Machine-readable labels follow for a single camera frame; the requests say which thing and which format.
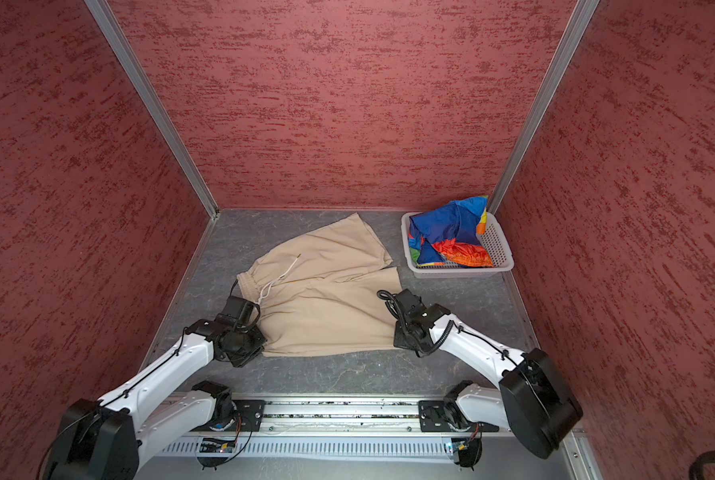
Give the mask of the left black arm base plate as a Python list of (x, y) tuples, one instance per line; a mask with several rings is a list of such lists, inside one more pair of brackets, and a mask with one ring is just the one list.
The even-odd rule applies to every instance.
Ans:
[(257, 432), (263, 418), (263, 400), (225, 400), (217, 402), (207, 428), (215, 432)]

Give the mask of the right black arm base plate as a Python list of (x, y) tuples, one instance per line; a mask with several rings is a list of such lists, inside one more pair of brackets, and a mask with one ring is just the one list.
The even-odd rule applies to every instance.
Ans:
[(421, 400), (417, 403), (419, 426), (423, 433), (497, 433), (499, 426), (470, 422), (453, 403), (443, 400)]

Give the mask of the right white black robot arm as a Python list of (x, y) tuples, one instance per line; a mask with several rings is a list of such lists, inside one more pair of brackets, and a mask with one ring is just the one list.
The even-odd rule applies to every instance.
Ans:
[(547, 352), (499, 343), (439, 304), (424, 306), (408, 291), (389, 296), (385, 306), (397, 320), (394, 346), (419, 358), (451, 354), (491, 384), (463, 381), (449, 391), (443, 410), (452, 428), (503, 428), (535, 457), (547, 459), (583, 418), (579, 400)]

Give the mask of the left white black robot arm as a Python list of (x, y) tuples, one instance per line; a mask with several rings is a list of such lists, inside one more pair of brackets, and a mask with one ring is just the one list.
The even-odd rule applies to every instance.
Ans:
[(37, 478), (132, 479), (155, 454), (194, 428), (239, 433), (242, 417), (226, 386), (201, 381), (175, 404), (165, 407), (163, 401), (213, 361), (245, 366), (261, 354), (265, 342), (258, 326), (228, 318), (188, 326), (171, 350), (145, 370), (64, 412)]

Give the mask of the beige drawstring shorts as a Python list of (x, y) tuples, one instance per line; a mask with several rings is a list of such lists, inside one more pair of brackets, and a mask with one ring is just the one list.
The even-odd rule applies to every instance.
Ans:
[(266, 357), (393, 349), (397, 320), (377, 293), (401, 292), (401, 278), (359, 214), (276, 246), (237, 281), (260, 306)]

